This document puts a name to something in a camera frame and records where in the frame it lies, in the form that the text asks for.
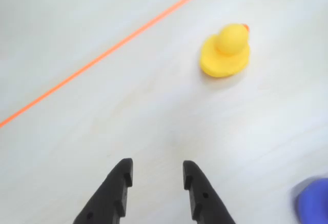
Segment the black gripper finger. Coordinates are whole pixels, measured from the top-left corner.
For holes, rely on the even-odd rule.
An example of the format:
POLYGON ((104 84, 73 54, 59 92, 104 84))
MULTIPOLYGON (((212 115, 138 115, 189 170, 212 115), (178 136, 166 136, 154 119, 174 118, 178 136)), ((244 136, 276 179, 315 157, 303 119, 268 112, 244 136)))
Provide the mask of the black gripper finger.
POLYGON ((192 219, 197 223, 234 223, 210 181, 191 160, 183 162, 183 186, 189 191, 192 219))
POLYGON ((133 160, 124 158, 107 175, 74 223, 120 223, 126 215, 128 188, 132 185, 133 160))

